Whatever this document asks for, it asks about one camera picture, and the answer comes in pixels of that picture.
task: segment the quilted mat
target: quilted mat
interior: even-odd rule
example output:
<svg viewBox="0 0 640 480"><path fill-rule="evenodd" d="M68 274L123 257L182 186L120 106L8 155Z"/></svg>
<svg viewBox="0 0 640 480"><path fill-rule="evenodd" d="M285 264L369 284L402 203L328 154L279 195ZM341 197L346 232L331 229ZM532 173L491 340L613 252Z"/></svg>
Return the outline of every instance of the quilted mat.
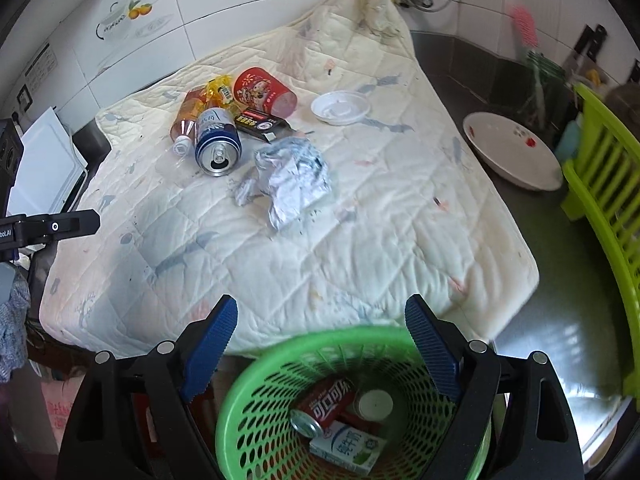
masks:
<svg viewBox="0 0 640 480"><path fill-rule="evenodd" d="M298 96L289 122L324 155L333 191L276 232L269 201L229 176L167 176L169 129L186 91L261 66ZM372 109L329 126L311 101L357 90ZM255 355L294 335L403 323L422 294L468 338L492 338L538 283L536 263L493 184L420 70L390 0L327 0L296 22L201 59L100 111L113 147L79 208L94 235L59 244L40 319L60 341L116 356L147 352L238 301L227 352Z"/></svg>

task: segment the red soda can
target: red soda can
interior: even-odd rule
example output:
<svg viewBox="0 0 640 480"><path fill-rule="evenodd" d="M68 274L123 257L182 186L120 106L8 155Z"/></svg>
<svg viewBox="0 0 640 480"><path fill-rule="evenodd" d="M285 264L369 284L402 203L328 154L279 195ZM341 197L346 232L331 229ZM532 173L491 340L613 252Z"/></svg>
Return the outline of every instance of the red soda can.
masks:
<svg viewBox="0 0 640 480"><path fill-rule="evenodd" d="M296 109L296 95L269 74L254 66L242 72L234 84L234 97L249 108L285 119Z"/></svg>
<svg viewBox="0 0 640 480"><path fill-rule="evenodd" d="M307 438L321 436L353 402L355 388L344 377L327 377L317 383L289 412L293 429Z"/></svg>

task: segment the gray towel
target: gray towel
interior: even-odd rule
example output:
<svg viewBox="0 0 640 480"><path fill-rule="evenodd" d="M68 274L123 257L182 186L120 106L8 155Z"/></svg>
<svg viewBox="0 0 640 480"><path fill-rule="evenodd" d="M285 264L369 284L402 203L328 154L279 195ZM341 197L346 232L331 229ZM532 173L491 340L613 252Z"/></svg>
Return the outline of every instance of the gray towel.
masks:
<svg viewBox="0 0 640 480"><path fill-rule="evenodd" d="M11 372L27 363L24 320L30 303L29 285L16 272L9 299L0 304L0 383L9 382Z"/></svg>

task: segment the crumpled paper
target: crumpled paper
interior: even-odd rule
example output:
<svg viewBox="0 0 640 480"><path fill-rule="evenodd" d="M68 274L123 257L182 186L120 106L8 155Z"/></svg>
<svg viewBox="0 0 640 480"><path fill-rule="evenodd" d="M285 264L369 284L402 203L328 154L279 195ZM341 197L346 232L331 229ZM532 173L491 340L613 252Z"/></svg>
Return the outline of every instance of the crumpled paper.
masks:
<svg viewBox="0 0 640 480"><path fill-rule="evenodd" d="M236 203L271 197L269 220L276 231L331 191L329 167L308 139L286 137L267 144L254 152L254 159L255 167L236 189Z"/></svg>

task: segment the coca-cola can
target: coca-cola can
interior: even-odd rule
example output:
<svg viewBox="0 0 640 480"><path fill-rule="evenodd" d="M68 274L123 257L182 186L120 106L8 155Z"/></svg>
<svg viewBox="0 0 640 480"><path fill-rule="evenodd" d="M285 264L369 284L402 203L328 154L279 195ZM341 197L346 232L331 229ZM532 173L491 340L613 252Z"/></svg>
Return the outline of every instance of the coca-cola can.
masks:
<svg viewBox="0 0 640 480"><path fill-rule="evenodd" d="M307 438L321 436L331 423L353 402L355 388L344 377L327 377L295 403L289 421Z"/></svg>

